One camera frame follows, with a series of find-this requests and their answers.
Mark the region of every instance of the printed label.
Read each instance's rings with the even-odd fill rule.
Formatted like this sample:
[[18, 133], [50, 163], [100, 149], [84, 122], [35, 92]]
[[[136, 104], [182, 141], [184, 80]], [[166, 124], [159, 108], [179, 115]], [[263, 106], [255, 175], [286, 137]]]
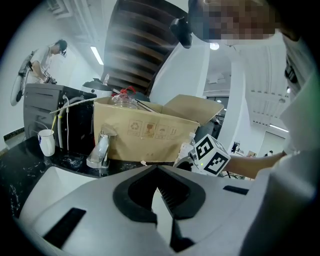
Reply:
[[142, 137], [153, 138], [155, 135], [156, 124], [153, 122], [146, 122], [143, 126]]
[[170, 127], [169, 134], [166, 137], [167, 140], [175, 140], [178, 135], [178, 129], [176, 127]]
[[142, 127], [142, 121], [131, 119], [129, 121], [128, 135], [139, 137], [141, 132], [141, 127]]
[[169, 126], [159, 124], [157, 127], [155, 138], [160, 140], [165, 140], [168, 130], [169, 130]]

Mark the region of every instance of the marble countertop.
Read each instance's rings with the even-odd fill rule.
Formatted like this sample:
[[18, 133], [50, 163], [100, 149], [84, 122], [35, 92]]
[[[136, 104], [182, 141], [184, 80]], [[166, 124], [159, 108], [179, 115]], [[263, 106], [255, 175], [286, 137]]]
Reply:
[[[3, 193], [7, 198], [12, 215], [19, 217], [32, 189], [50, 166], [99, 177], [99, 170], [88, 167], [86, 159], [87, 155], [70, 152], [59, 147], [55, 148], [53, 156], [44, 156], [36, 137], [23, 141], [2, 155], [0, 157], [1, 194]], [[111, 160], [106, 176], [141, 166], [140, 162]]]

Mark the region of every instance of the dark louvered panel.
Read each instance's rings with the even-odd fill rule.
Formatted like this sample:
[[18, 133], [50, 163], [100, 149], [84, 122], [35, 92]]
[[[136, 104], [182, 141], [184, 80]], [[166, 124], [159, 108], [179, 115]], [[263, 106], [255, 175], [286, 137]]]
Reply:
[[118, 0], [105, 42], [102, 80], [120, 90], [133, 86], [149, 93], [157, 73], [177, 46], [170, 31], [187, 13], [165, 0]]

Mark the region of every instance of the faucet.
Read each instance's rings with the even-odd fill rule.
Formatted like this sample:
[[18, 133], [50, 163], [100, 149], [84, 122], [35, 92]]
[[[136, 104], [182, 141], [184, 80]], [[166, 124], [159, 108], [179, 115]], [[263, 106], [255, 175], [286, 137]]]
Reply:
[[103, 170], [109, 167], [108, 151], [111, 137], [113, 136], [117, 136], [117, 132], [112, 126], [104, 123], [99, 133], [98, 144], [86, 159], [86, 165], [94, 169], [100, 169], [100, 175], [103, 173]]

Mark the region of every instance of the recycling symbol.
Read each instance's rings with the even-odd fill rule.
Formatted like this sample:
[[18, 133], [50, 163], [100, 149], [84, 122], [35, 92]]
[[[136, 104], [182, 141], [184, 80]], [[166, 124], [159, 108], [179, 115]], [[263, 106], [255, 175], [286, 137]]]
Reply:
[[138, 130], [139, 129], [139, 124], [137, 122], [133, 122], [130, 126], [132, 130]]

